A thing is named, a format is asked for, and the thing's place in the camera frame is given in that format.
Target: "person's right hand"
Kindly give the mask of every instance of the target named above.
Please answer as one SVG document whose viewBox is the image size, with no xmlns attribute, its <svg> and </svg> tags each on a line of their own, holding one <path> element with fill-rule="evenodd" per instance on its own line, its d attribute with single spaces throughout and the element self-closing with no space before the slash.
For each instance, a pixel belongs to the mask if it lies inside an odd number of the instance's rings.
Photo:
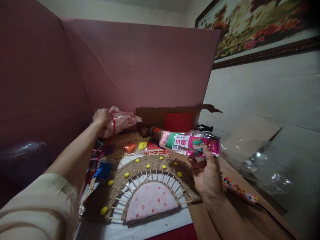
<svg viewBox="0 0 320 240">
<path fill-rule="evenodd" d="M 207 161 L 196 162 L 194 159 L 188 158 L 191 164 L 194 182 L 203 201 L 223 200 L 225 198 L 222 189 L 222 178 L 218 158 L 203 146 L 203 153 Z"/>
</svg>

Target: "pink cardboard panel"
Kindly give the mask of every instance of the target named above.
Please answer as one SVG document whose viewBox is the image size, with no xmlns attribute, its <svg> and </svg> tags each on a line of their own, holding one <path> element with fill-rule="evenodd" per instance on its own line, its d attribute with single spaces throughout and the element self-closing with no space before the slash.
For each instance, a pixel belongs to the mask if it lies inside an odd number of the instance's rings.
<svg viewBox="0 0 320 240">
<path fill-rule="evenodd" d="M 203 102 L 220 31 L 62 19 L 92 109 Z"/>
<path fill-rule="evenodd" d="M 60 19 L 35 0 L 1 1 L 0 19 L 0 146 L 43 141 L 57 156 L 92 114 Z"/>
</svg>

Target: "yellow clay ball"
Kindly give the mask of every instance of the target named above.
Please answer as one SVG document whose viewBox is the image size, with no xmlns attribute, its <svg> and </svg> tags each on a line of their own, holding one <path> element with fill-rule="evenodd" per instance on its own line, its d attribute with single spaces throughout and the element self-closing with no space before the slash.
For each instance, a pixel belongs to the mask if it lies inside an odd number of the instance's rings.
<svg viewBox="0 0 320 240">
<path fill-rule="evenodd" d="M 105 215 L 105 214 L 107 213 L 107 211 L 108 211 L 108 207 L 103 207 L 103 208 L 101 208 L 101 210 L 100 210 L 100 215 L 101 215 L 101 216 Z"/>
</svg>

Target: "beige sleeve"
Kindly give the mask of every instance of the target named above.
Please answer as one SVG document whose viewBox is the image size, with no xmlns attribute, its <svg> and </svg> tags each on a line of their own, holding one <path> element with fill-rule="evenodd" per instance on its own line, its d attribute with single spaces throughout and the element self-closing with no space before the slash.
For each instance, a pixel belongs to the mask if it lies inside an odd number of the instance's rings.
<svg viewBox="0 0 320 240">
<path fill-rule="evenodd" d="M 43 174 L 0 210 L 0 239 L 72 239 L 78 211 L 76 189 Z"/>
</svg>

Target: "picture frame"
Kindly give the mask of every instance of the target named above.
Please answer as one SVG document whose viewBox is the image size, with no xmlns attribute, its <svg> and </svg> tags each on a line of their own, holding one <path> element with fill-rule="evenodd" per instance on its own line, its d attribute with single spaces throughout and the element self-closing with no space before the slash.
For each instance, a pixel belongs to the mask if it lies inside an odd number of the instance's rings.
<svg viewBox="0 0 320 240">
<path fill-rule="evenodd" d="M 195 28 L 221 30 L 212 69 L 320 49 L 319 32 L 305 20 L 308 8 L 301 4 L 302 0 L 213 0 L 195 21 Z M 257 21 L 248 27 L 252 19 Z M 269 34 L 261 35 L 266 29 Z"/>
</svg>

